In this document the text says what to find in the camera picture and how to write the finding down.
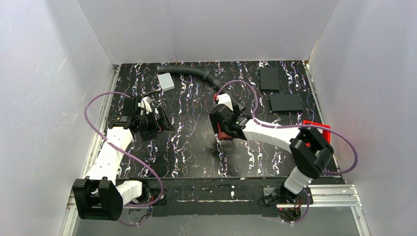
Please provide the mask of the red card holder wallet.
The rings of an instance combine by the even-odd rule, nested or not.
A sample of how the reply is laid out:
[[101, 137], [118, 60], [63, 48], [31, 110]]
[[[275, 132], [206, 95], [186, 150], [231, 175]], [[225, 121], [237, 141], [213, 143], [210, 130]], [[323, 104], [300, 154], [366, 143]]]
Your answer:
[[226, 134], [225, 132], [219, 130], [217, 137], [219, 140], [233, 140], [234, 138]]

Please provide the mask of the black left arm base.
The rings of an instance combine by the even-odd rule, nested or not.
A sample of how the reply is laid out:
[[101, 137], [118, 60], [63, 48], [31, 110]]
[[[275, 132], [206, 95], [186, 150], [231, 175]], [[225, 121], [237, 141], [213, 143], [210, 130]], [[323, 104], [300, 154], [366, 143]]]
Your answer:
[[[132, 199], [124, 206], [136, 207], [137, 205], [144, 205], [154, 201], [160, 194], [160, 189], [157, 188], [145, 188], [141, 196]], [[163, 196], [152, 206], [165, 206], [167, 204], [167, 189], [164, 188]]]

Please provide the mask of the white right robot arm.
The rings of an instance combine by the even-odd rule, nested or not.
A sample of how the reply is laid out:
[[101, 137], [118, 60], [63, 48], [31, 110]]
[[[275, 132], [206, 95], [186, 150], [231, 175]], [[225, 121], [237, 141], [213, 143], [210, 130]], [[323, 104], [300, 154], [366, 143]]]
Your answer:
[[315, 127], [284, 128], [261, 123], [235, 113], [223, 104], [210, 111], [209, 119], [217, 135], [267, 143], [292, 155], [296, 166], [281, 185], [280, 195], [298, 195], [312, 180], [321, 176], [333, 158], [333, 147]]

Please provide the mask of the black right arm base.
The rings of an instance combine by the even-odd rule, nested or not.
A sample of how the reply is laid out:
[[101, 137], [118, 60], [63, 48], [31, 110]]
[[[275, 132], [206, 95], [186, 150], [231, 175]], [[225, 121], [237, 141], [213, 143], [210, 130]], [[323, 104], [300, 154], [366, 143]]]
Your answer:
[[302, 189], [294, 194], [283, 186], [266, 187], [258, 200], [261, 207], [276, 207], [278, 217], [285, 223], [296, 223], [302, 220], [314, 203], [310, 189]]

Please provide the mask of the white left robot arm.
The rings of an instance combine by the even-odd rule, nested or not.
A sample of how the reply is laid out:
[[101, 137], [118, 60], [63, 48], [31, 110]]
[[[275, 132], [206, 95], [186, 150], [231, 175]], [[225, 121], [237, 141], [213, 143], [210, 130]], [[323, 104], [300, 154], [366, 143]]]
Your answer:
[[89, 220], [119, 220], [124, 206], [137, 200], [150, 206], [147, 184], [139, 179], [117, 179], [122, 158], [136, 133], [143, 141], [155, 139], [163, 131], [172, 131], [164, 110], [151, 105], [149, 96], [127, 97], [121, 114], [112, 117], [104, 144], [84, 178], [74, 181], [72, 191], [78, 215]]

